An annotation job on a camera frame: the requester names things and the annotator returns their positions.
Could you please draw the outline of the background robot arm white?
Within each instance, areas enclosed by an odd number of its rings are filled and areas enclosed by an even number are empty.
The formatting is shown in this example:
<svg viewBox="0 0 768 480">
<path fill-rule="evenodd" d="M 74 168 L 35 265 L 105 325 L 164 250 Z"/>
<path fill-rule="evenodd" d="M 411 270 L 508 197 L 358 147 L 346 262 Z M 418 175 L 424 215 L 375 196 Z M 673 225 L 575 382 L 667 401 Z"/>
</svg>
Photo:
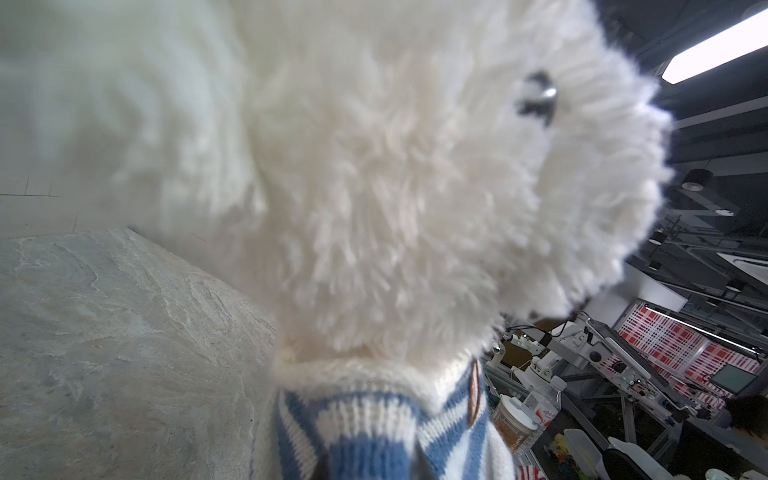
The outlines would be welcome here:
<svg viewBox="0 0 768 480">
<path fill-rule="evenodd" d="M 621 394 L 649 410 L 661 420 L 680 422 L 698 413 L 698 404 L 668 383 L 624 338 L 608 325 L 580 312 L 575 321 L 558 332 L 505 319 L 503 338 L 533 355 L 524 370 L 532 385 L 545 385 L 558 369 L 567 366 L 607 380 Z"/>
</svg>

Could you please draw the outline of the blue white striped sweater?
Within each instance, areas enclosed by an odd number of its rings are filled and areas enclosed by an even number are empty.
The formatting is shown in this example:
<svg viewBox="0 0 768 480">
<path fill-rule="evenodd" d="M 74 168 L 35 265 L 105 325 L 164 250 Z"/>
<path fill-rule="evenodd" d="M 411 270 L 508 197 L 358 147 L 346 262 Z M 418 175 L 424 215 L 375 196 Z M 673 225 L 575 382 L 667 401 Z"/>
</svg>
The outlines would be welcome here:
<svg viewBox="0 0 768 480">
<path fill-rule="evenodd" d="M 515 479 L 483 364 L 436 371 L 372 358 L 302 360 L 283 346 L 255 433 L 252 479 Z"/>
</svg>

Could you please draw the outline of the white teddy bear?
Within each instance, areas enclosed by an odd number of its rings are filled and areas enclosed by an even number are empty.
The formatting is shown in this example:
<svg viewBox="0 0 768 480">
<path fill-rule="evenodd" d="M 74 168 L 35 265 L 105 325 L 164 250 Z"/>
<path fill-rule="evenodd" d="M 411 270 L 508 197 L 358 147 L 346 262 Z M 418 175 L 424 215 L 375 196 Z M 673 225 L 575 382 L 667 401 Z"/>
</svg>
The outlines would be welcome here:
<svg viewBox="0 0 768 480">
<path fill-rule="evenodd" d="M 204 235 L 310 355 L 476 355 L 619 281 L 656 91 L 590 1 L 1 5 L 2 159 Z"/>
</svg>

